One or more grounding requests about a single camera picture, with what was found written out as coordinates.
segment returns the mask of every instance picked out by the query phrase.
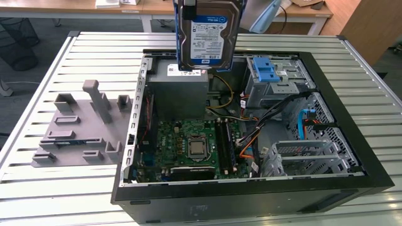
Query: blue drive bay latch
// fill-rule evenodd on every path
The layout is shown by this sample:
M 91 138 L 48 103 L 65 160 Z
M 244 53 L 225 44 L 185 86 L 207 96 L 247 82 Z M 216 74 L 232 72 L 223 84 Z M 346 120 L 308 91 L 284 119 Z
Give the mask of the blue drive bay latch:
M 275 66 L 267 57 L 254 57 L 254 68 L 260 82 L 278 82 L 280 78 L 275 73 Z

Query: green motherboard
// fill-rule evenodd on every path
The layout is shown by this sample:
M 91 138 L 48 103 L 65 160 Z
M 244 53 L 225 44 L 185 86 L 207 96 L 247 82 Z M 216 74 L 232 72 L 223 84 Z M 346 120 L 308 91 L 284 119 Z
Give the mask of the green motherboard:
M 235 141 L 240 137 L 239 124 L 236 121 L 227 124 Z M 147 173 L 148 182 L 164 181 L 160 171 L 173 167 L 215 167 L 213 179 L 247 177 L 244 163 L 236 164 L 236 171 L 228 174 L 219 169 L 215 121 L 160 121 L 156 141 L 156 152 L 143 157 L 156 169 Z

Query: ram slot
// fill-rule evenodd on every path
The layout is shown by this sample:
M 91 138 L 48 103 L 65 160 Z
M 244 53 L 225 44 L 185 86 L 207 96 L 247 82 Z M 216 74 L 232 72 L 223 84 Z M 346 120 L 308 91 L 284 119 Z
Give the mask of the ram slot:
M 232 173 L 232 155 L 231 155 L 231 136 L 227 123 L 221 120 L 215 121 L 215 133 L 216 133 L 216 147 L 217 147 L 217 157 L 219 157 L 219 168 L 221 174 Z

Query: white box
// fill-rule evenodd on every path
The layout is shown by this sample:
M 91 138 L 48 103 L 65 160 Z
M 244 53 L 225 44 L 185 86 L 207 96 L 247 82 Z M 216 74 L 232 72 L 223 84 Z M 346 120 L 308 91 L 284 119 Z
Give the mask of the white box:
M 119 8 L 119 0 L 96 0 L 95 8 Z
M 136 5 L 140 0 L 120 0 L 121 4 Z

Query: motherboard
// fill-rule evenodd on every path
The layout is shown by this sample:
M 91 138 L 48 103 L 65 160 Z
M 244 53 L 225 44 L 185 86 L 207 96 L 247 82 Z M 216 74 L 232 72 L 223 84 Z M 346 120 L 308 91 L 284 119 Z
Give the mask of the motherboard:
M 148 182 L 247 177 L 235 160 L 236 121 L 160 121 L 156 152 L 143 154 Z

